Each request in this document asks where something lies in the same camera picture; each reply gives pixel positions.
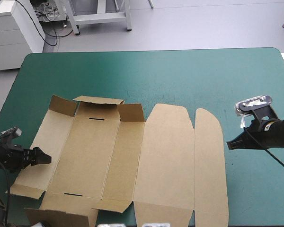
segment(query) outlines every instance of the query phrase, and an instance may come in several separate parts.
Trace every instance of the cable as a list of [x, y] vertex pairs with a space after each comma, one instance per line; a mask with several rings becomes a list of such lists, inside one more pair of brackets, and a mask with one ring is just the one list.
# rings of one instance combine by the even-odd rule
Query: cable
[[50, 43], [48, 43], [48, 42], [42, 37], [42, 35], [41, 35], [41, 33], [39, 32], [39, 30], [38, 30], [38, 28], [37, 28], [37, 26], [36, 26], [34, 20], [33, 20], [32, 17], [30, 16], [28, 10], [24, 7], [24, 5], [22, 5], [21, 2], [19, 2], [18, 0], [15, 0], [15, 1], [18, 2], [18, 3], [22, 6], [22, 8], [26, 11], [26, 13], [29, 15], [30, 19], [31, 19], [32, 22], [34, 23], [34, 26], [35, 26], [37, 32], [39, 33], [40, 37], [43, 39], [43, 41], [44, 41], [45, 43], [47, 43], [48, 45], [50, 45], [50, 46], [56, 46], [56, 45], [58, 44], [58, 37], [56, 37], [56, 43], [55, 43], [55, 44], [50, 44]]
[[1, 166], [1, 168], [4, 170], [5, 179], [6, 179], [6, 185], [7, 185], [7, 188], [8, 188], [8, 201], [7, 201], [7, 205], [6, 205], [6, 212], [5, 212], [4, 225], [5, 225], [5, 227], [9, 227], [9, 226], [8, 226], [9, 202], [10, 202], [9, 176], [8, 176], [8, 172], [7, 172], [6, 168], [4, 167], [4, 165], [3, 165], [1, 162], [0, 162], [0, 166]]
[[[44, 33], [47, 34], [47, 35], [49, 35], [49, 36], [56, 37], [56, 36], [54, 36], [54, 35], [48, 34], [47, 32], [44, 32]], [[72, 30], [71, 30], [68, 34], [66, 34], [66, 35], [60, 35], [60, 36], [57, 36], [57, 37], [58, 37], [58, 38], [67, 37], [67, 36], [69, 36], [71, 33], [72, 33]]]
[[284, 163], [281, 162], [276, 156], [273, 155], [268, 149], [266, 149], [262, 144], [260, 144], [251, 134], [250, 132], [244, 127], [244, 131], [254, 140], [256, 144], [258, 144], [264, 151], [266, 151], [275, 161], [277, 161], [281, 166], [284, 167]]
[[[37, 17], [45, 16], [44, 13], [41, 13], [40, 11], [37, 11], [37, 10], [35, 10], [35, 13], [39, 13], [39, 15], [37, 15]], [[47, 32], [44, 31], [45, 34], [47, 34], [47, 35], [49, 35], [49, 36], [51, 36], [51, 37], [57, 37], [57, 38], [67, 37], [67, 36], [69, 36], [72, 32], [73, 32], [73, 30], [71, 30], [71, 31], [70, 31], [68, 34], [66, 34], [66, 35], [59, 35], [59, 36], [56, 36], [56, 35], [51, 35], [51, 34], [49, 34], [49, 33], [47, 33]]]

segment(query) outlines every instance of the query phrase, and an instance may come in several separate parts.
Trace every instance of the white cabinet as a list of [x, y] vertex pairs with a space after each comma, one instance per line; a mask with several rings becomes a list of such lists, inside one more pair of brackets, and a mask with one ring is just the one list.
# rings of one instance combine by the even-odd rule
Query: white cabinet
[[[29, 0], [19, 1], [45, 38]], [[43, 39], [22, 6], [14, 0], [0, 1], [0, 70], [20, 68], [24, 58], [30, 53], [41, 53], [43, 45]]]

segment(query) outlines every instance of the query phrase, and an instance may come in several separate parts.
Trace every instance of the green table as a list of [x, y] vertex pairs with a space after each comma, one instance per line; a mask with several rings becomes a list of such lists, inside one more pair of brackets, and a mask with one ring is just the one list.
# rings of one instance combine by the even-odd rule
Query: green table
[[[242, 130], [234, 104], [270, 95], [284, 118], [284, 61], [274, 48], [42, 53], [26, 57], [0, 113], [0, 131], [19, 126], [15, 142], [29, 147], [52, 94], [141, 102], [148, 117], [156, 103], [185, 106], [194, 123], [199, 107], [220, 121], [224, 140]], [[284, 149], [272, 149], [284, 161]], [[230, 225], [284, 225], [284, 169], [264, 151], [229, 151], [225, 145]], [[17, 174], [10, 174], [10, 180]], [[0, 196], [6, 184], [0, 170]], [[9, 222], [27, 224], [24, 207], [41, 200], [12, 196]], [[135, 225], [133, 206], [123, 214], [100, 211], [98, 223]]]

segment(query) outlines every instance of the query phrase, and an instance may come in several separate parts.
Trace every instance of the cardboard panel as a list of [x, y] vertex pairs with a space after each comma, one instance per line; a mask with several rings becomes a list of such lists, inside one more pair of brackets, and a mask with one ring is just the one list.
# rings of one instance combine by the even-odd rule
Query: cardboard panel
[[193, 211], [142, 202], [134, 202], [137, 227], [145, 223], [170, 223], [172, 227], [187, 227]]
[[92, 207], [99, 200], [83, 196], [64, 195], [46, 192], [42, 200], [41, 210], [60, 210], [67, 213], [88, 217], [89, 224], [94, 227], [98, 210]]
[[38, 199], [53, 177], [62, 148], [71, 130], [73, 117], [48, 110], [32, 143], [52, 157], [52, 162], [46, 165], [28, 166], [21, 170], [14, 185], [12, 194]]
[[228, 225], [223, 133], [205, 109], [195, 119], [195, 221], [198, 227]]
[[121, 122], [102, 198], [132, 201], [144, 122]]
[[25, 213], [31, 225], [40, 221], [48, 222], [51, 227], [88, 227], [88, 218], [56, 210], [35, 210], [25, 208]]
[[131, 203], [132, 201], [102, 199], [94, 208], [123, 213]]
[[75, 101], [94, 103], [94, 104], [122, 104], [123, 99], [115, 98], [102, 98], [102, 97], [90, 97], [90, 96], [79, 96], [74, 98]]
[[120, 120], [117, 105], [92, 104], [80, 102], [76, 117], [94, 118], [98, 120], [112, 119]]
[[77, 109], [77, 103], [53, 95], [49, 109], [68, 116], [74, 116]]
[[123, 122], [143, 122], [144, 114], [142, 105], [138, 104], [124, 104], [117, 105], [121, 121]]
[[48, 191], [100, 199], [119, 123], [75, 117]]
[[186, 108], [157, 104], [146, 121], [134, 201], [193, 211], [194, 128]]
[[14, 195], [26, 196], [36, 200], [39, 199], [42, 193], [45, 192], [45, 190], [42, 189], [27, 187], [15, 183], [11, 186], [10, 191]]
[[228, 219], [228, 215], [195, 211], [196, 227], [226, 227]]

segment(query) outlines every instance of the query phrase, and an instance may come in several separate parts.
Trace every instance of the cabinet drawer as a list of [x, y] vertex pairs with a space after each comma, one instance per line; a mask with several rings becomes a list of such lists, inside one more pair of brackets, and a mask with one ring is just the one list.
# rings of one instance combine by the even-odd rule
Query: cabinet drawer
[[0, 31], [19, 29], [12, 15], [0, 16]]
[[0, 70], [20, 68], [29, 53], [31, 50], [27, 44], [0, 46]]
[[20, 30], [0, 31], [0, 46], [26, 43]]

